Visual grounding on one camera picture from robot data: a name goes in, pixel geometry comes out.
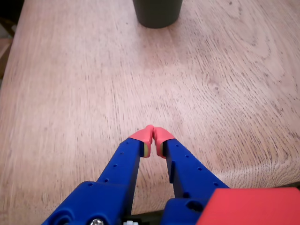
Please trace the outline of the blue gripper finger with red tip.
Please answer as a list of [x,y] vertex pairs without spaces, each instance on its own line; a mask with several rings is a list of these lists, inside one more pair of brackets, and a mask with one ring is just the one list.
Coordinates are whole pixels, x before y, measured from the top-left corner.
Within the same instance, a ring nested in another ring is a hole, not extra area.
[[155,127],[153,138],[157,155],[165,158],[174,198],[167,201],[163,225],[194,225],[217,188],[227,188],[171,133]]
[[132,210],[140,158],[150,156],[153,126],[117,148],[97,181],[82,182],[45,220],[45,225],[119,225]]

